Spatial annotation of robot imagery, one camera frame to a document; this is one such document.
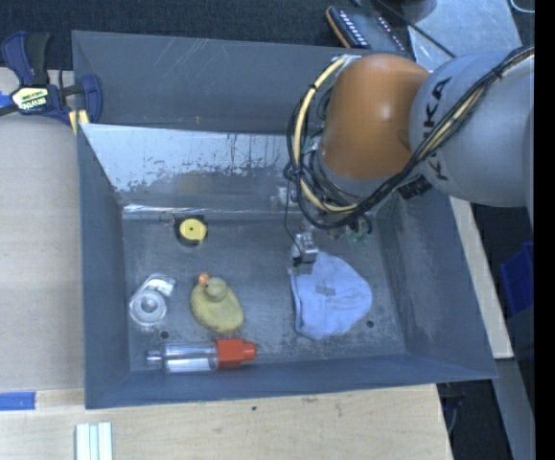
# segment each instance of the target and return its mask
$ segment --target bin floor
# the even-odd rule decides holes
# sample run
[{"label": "bin floor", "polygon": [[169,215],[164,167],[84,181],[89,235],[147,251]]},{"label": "bin floor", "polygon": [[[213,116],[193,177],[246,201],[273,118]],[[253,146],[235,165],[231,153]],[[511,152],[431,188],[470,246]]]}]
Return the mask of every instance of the bin floor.
[{"label": "bin floor", "polygon": [[[129,319],[131,369],[146,368],[145,355],[165,338],[171,342],[202,342],[223,334],[201,327],[190,310],[189,297],[203,272],[220,276],[233,289],[243,307],[243,326],[228,336],[240,336],[258,348],[256,361],[284,362],[340,357],[401,355],[405,343],[386,280],[378,239],[351,245],[315,233],[320,250],[351,265],[373,291],[371,310],[350,332],[314,341],[294,329],[294,304],[289,282],[291,239],[283,215],[231,216],[208,221],[208,236],[197,246],[186,246],[163,220],[124,219],[127,291],[130,296],[155,272],[175,278],[162,324],[142,331]],[[289,217],[289,225],[294,218]]]}]

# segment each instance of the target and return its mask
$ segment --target yellow disc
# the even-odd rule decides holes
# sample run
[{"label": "yellow disc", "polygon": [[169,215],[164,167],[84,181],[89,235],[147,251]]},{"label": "yellow disc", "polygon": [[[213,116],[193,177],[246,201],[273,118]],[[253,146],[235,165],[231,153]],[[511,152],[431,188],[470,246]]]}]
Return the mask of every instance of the yellow disc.
[{"label": "yellow disc", "polygon": [[179,225],[179,235],[188,241],[200,242],[207,236],[207,227],[199,219],[184,219]]}]

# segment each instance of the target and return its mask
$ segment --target yellow rubber duck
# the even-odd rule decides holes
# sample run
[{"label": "yellow rubber duck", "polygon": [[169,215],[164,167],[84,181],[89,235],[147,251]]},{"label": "yellow rubber duck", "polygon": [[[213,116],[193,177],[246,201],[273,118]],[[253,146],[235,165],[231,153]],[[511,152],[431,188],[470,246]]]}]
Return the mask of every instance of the yellow rubber duck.
[{"label": "yellow rubber duck", "polygon": [[198,276],[190,308],[202,327],[216,333],[232,333],[243,325],[243,309],[232,289],[221,278],[207,273]]}]

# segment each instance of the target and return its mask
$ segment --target yellow cable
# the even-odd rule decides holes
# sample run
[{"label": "yellow cable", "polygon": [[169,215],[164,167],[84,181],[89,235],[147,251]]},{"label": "yellow cable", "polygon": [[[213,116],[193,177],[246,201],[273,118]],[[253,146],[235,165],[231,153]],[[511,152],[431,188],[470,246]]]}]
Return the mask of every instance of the yellow cable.
[{"label": "yellow cable", "polygon": [[[296,118],[296,124],[294,126],[294,139],[293,139],[293,154],[294,154],[294,165],[298,169],[300,167],[300,137],[302,135],[303,123],[305,117],[307,116],[307,109],[313,99],[313,96],[317,92],[317,89],[326,81],[326,79],[333,74],[335,70],[340,68],[346,61],[345,57],[339,58],[337,61],[328,66],[313,83],[310,89],[307,91],[303,102],[301,103],[300,110],[298,112],[298,117]],[[317,208],[324,211],[331,211],[334,213],[343,213],[348,211],[353,211],[358,208],[357,204],[350,204],[347,206],[335,206],[332,204],[326,204],[320,201],[312,192],[311,188],[307,185],[305,179],[301,177],[301,188],[307,199],[313,203]]]}]

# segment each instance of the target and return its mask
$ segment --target gray bin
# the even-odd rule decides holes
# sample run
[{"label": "gray bin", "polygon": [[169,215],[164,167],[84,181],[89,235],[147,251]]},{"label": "gray bin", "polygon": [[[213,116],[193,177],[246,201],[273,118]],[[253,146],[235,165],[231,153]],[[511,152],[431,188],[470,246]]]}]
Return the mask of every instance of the gray bin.
[{"label": "gray bin", "polygon": [[[315,394],[496,376],[449,199],[390,197],[364,245],[316,232],[373,290],[346,335],[294,331],[291,239],[275,197],[286,187],[285,131],[296,104],[342,49],[75,33],[75,72],[99,76],[100,124],[78,134],[85,404],[88,408]],[[319,127],[312,116],[310,127]],[[179,243],[169,221],[203,215],[209,235]],[[289,208],[291,231],[302,215]],[[212,340],[193,318],[197,275],[237,293],[255,342],[241,369],[170,375],[145,352],[169,340]],[[127,301],[152,273],[176,279],[169,311],[141,332]]]}]

